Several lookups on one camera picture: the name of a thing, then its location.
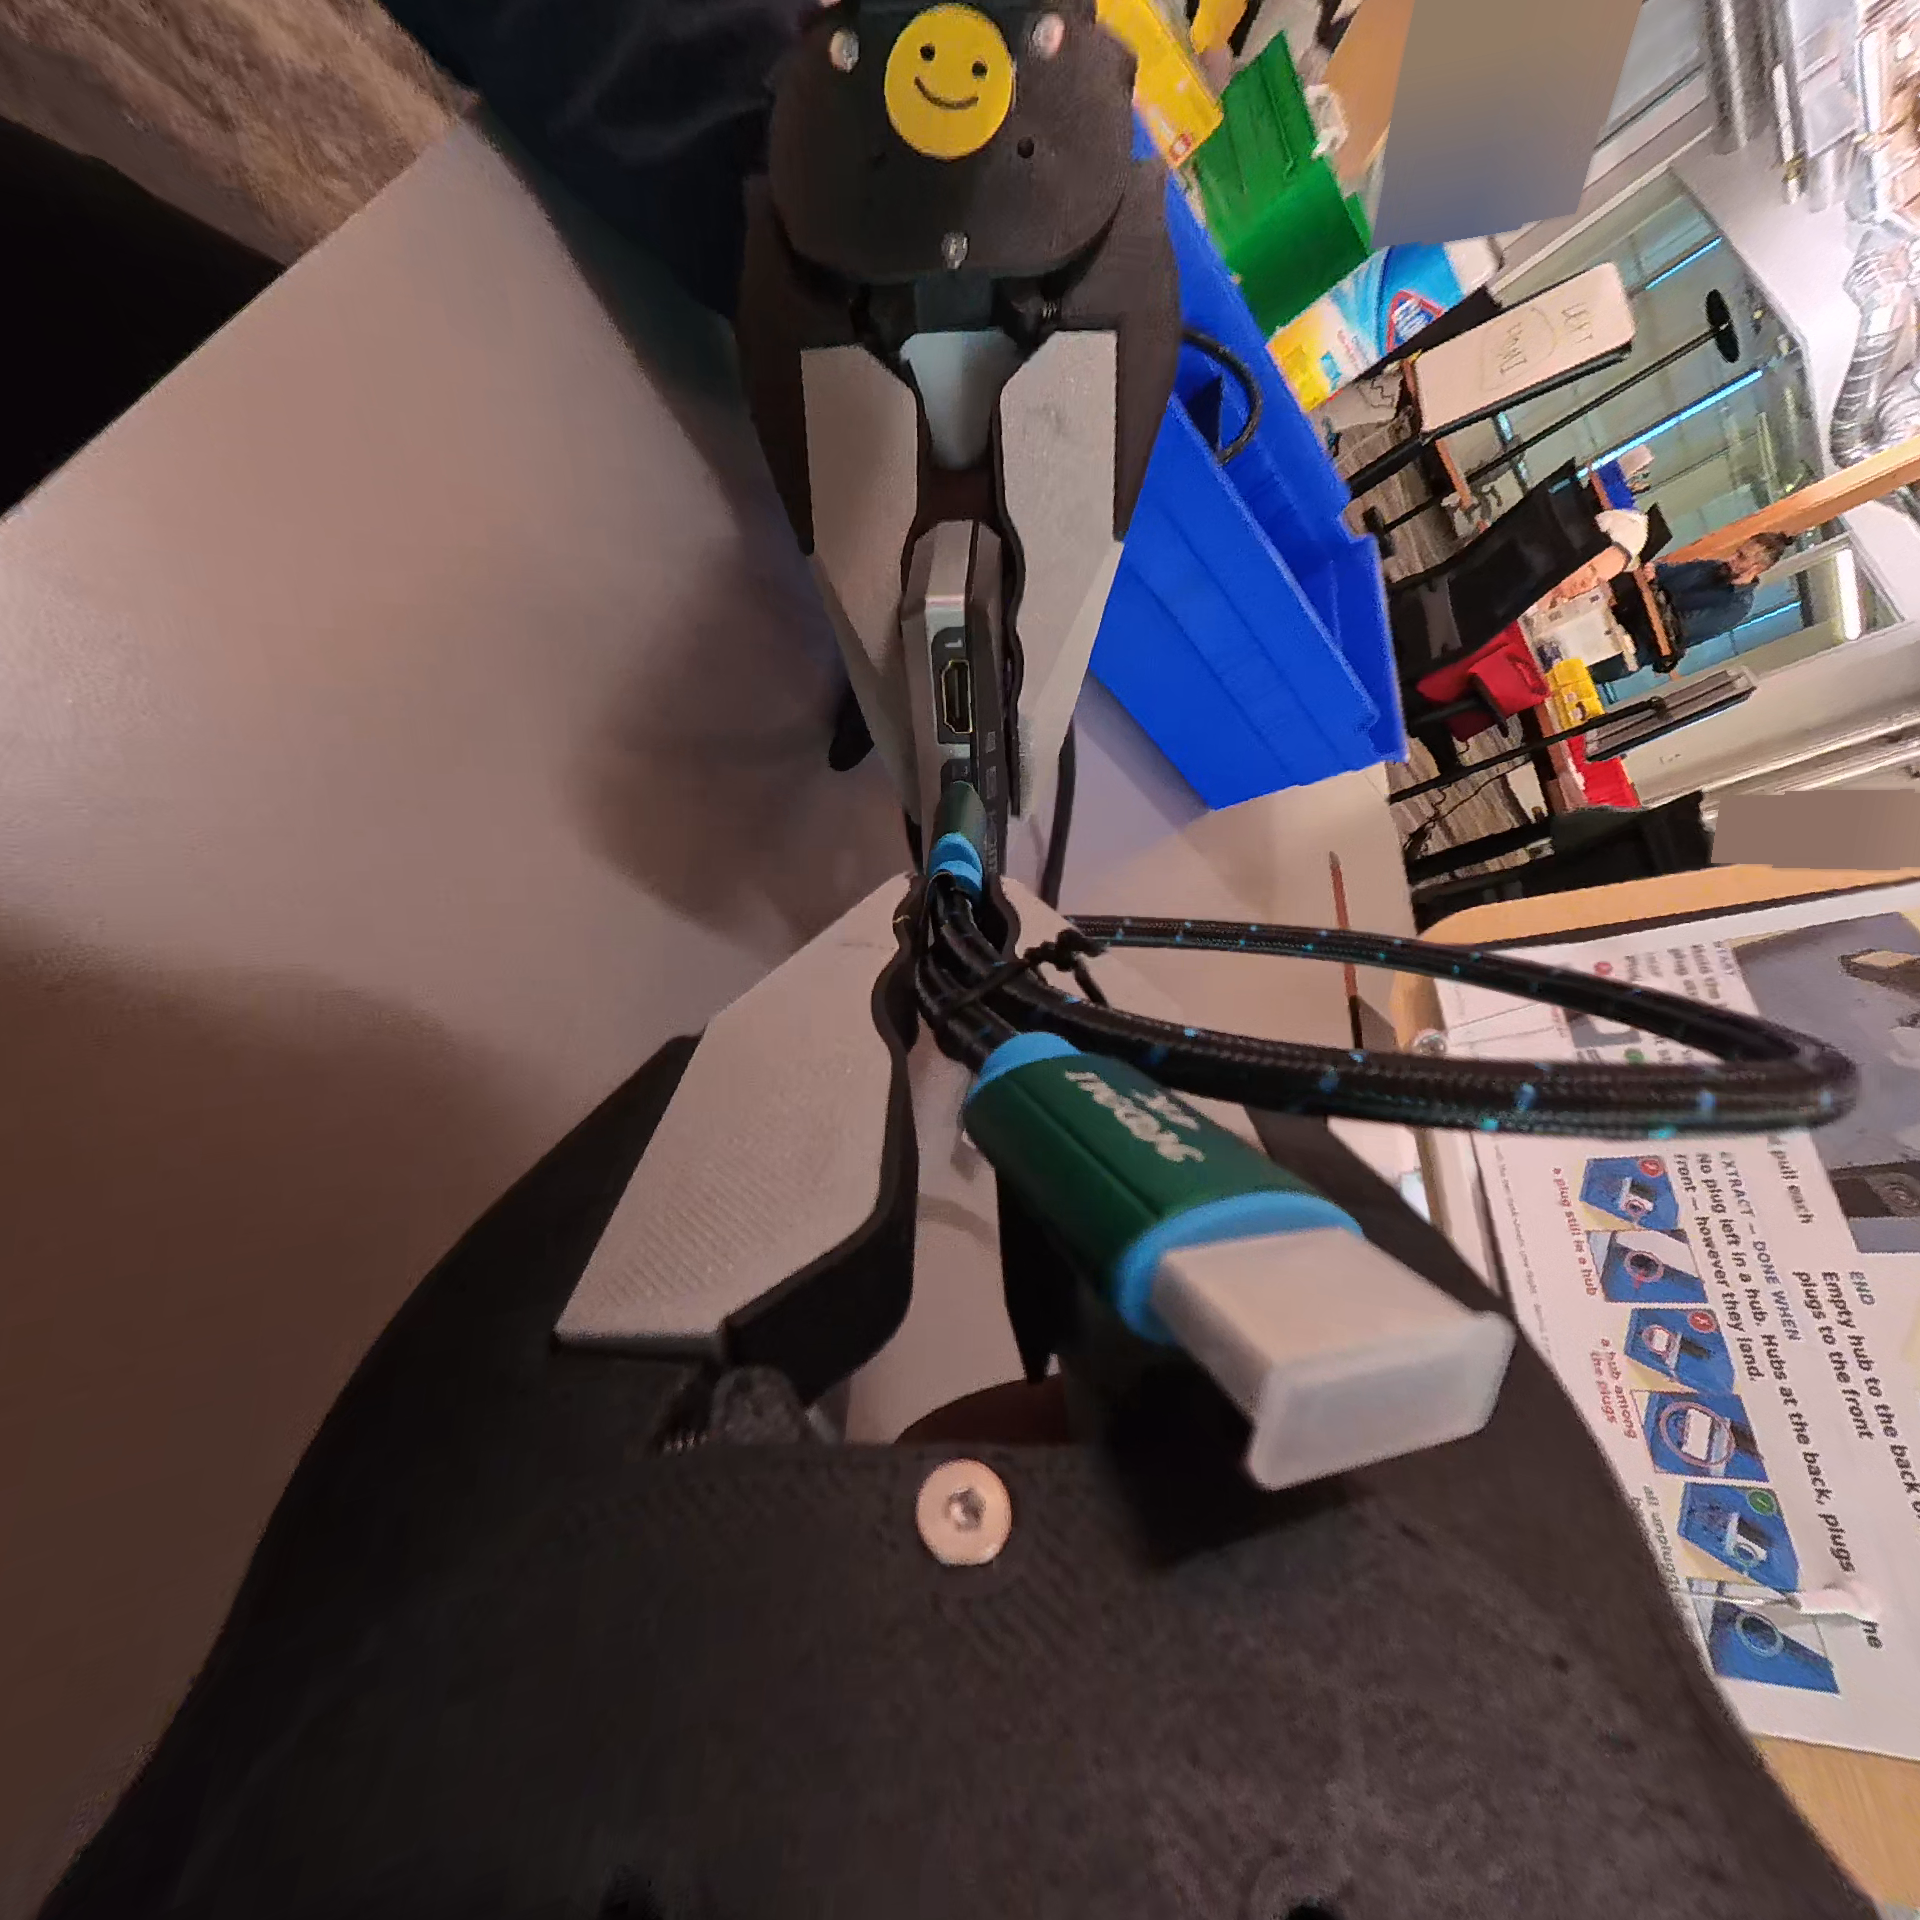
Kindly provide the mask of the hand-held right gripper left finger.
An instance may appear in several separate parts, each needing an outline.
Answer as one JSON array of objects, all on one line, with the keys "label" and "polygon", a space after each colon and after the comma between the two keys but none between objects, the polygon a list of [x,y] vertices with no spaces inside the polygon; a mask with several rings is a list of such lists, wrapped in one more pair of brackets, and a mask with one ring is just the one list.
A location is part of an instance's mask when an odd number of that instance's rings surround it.
[{"label": "hand-held right gripper left finger", "polygon": [[707,1023],[555,1342],[767,1370],[809,1404],[894,1338],[919,1191],[908,904],[890,878]]}]

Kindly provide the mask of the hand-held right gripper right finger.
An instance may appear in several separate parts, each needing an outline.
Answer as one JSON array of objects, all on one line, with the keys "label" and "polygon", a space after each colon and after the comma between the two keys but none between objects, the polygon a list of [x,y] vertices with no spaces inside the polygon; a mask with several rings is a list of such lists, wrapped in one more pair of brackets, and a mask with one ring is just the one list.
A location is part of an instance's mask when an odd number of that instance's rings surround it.
[{"label": "hand-held right gripper right finger", "polygon": [[1278,1109],[1278,1044],[1187,1021],[1134,963],[1134,953],[1257,957],[1263,925],[1064,916],[1020,881],[989,890],[991,921],[1008,941],[989,966],[989,1023],[1010,1035],[1050,1036],[1139,1068],[1155,1084],[1246,1111]]}]

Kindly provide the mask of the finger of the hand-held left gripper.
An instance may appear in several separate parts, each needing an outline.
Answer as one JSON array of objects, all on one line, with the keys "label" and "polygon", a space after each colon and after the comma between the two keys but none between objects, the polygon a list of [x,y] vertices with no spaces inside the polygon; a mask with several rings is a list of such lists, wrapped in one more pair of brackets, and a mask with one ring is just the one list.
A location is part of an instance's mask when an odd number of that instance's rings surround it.
[{"label": "finger of the hand-held left gripper", "polygon": [[797,360],[809,503],[809,571],[875,757],[900,800],[931,800],[925,724],[902,602],[919,515],[923,408],[869,349],[804,349]]},{"label": "finger of the hand-held left gripper", "polygon": [[1119,566],[1115,399],[1115,335],[1065,330],[1023,360],[996,401],[997,494],[1018,577],[1015,821],[1035,813],[1056,767]]}]

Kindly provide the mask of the silver hub with black cable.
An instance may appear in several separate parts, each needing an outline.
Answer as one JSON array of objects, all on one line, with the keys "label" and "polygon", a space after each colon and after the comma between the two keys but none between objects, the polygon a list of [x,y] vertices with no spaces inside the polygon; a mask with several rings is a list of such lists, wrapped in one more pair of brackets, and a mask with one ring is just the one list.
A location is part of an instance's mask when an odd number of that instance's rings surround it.
[{"label": "silver hub with black cable", "polygon": [[1075,607],[1068,589],[1043,589],[1021,605],[1013,574],[996,530],[974,520],[936,523],[908,555],[897,614],[902,806],[915,858],[927,862],[942,805],[966,789],[961,819],[971,823],[982,865],[997,874],[1010,829],[1033,814],[1043,760],[1056,757],[1035,882],[1056,907],[1077,792],[1075,710],[1112,571],[1085,571]]}]

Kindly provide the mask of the blue plastic bin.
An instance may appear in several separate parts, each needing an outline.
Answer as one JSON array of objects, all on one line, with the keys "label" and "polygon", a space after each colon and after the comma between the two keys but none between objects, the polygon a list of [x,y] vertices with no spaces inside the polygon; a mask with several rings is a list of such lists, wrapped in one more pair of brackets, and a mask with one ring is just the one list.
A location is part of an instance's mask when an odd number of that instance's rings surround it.
[{"label": "blue plastic bin", "polygon": [[1164,187],[1183,337],[1091,676],[1212,811],[1364,772],[1407,736],[1376,545],[1219,251]]}]

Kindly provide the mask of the white plug cap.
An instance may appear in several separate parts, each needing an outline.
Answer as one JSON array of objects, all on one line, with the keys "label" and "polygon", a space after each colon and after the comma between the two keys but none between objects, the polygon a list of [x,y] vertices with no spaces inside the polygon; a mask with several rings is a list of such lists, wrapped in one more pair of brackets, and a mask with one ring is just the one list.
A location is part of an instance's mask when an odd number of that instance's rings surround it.
[{"label": "white plug cap", "polygon": [[1164,1255],[1150,1306],[1246,1420],[1246,1476],[1282,1493],[1473,1436],[1517,1347],[1467,1306],[1340,1228]]}]

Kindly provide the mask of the white tablet stand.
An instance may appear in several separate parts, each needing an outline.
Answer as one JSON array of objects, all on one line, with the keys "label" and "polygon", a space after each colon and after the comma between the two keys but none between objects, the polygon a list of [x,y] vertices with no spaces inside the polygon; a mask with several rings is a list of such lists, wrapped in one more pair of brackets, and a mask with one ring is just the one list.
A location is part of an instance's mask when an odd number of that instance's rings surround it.
[{"label": "white tablet stand", "polygon": [[1334,1116],[1331,1138],[1371,1169],[1402,1203],[1452,1242],[1499,1298],[1508,1296],[1476,1146],[1459,1132]]}]

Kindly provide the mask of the white wipes canister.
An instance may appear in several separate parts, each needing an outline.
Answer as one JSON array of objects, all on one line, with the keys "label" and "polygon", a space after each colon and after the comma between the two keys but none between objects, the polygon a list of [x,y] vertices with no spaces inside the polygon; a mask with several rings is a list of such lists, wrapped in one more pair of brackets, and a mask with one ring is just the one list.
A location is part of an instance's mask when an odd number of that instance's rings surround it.
[{"label": "white wipes canister", "polygon": [[1279,326],[1269,354],[1293,401],[1313,413],[1380,368],[1492,320],[1498,271],[1499,253],[1484,236],[1374,253]]}]

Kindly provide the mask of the black office chair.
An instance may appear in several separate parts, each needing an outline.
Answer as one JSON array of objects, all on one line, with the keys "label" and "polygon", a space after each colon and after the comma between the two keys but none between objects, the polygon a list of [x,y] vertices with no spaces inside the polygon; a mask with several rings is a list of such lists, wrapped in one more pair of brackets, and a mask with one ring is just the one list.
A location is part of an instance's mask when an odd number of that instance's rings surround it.
[{"label": "black office chair", "polygon": [[1566,463],[1435,566],[1386,589],[1407,732],[1428,715],[1420,684],[1494,642],[1610,546],[1595,494]]}]

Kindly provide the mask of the red bag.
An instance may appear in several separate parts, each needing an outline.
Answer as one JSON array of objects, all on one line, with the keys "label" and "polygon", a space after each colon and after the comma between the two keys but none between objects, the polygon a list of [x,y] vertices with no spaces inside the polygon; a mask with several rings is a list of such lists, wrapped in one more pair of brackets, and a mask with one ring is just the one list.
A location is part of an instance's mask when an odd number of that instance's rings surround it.
[{"label": "red bag", "polygon": [[1416,680],[1411,698],[1411,732],[1464,744],[1527,710],[1546,709],[1551,691],[1523,626],[1513,623]]}]

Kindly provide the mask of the white sign board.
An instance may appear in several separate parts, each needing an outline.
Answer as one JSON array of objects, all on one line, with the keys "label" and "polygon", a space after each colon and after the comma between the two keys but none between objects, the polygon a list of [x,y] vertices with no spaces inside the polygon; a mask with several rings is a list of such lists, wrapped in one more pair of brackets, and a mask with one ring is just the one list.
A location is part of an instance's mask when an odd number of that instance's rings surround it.
[{"label": "white sign board", "polygon": [[1418,435],[1439,441],[1535,401],[1631,350],[1620,269],[1601,260],[1407,362]]}]

